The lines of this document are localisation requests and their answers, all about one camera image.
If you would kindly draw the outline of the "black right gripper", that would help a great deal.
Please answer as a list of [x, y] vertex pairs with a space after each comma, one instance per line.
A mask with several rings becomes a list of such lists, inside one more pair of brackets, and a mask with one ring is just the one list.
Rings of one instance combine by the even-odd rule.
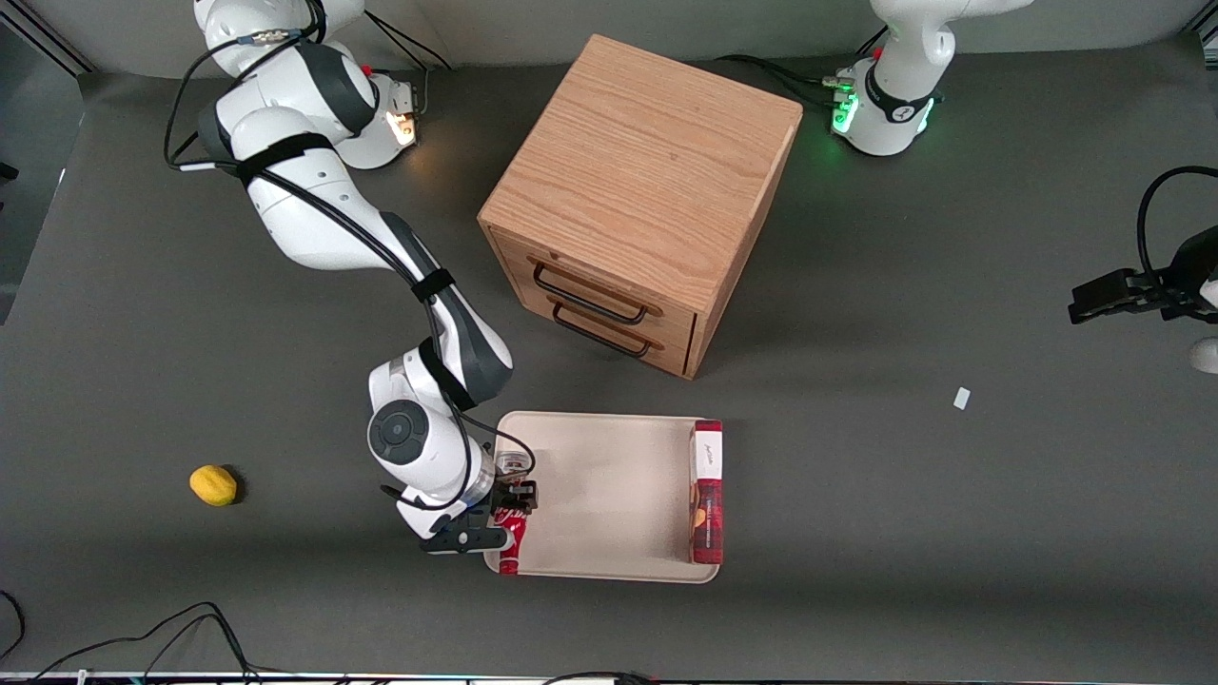
[[491, 503], [487, 528], [501, 529], [504, 520], [531, 516], [537, 508], [537, 484], [523, 479], [497, 480]]

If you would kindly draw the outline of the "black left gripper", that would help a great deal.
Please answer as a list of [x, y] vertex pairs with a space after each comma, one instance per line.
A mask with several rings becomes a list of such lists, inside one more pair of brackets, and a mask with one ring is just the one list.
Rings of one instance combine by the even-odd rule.
[[1071, 290], [1071, 324], [1146, 312], [1157, 312], [1162, 321], [1188, 314], [1197, 321], [1217, 321], [1217, 225], [1183, 243], [1170, 260], [1170, 269], [1138, 273], [1121, 268]]

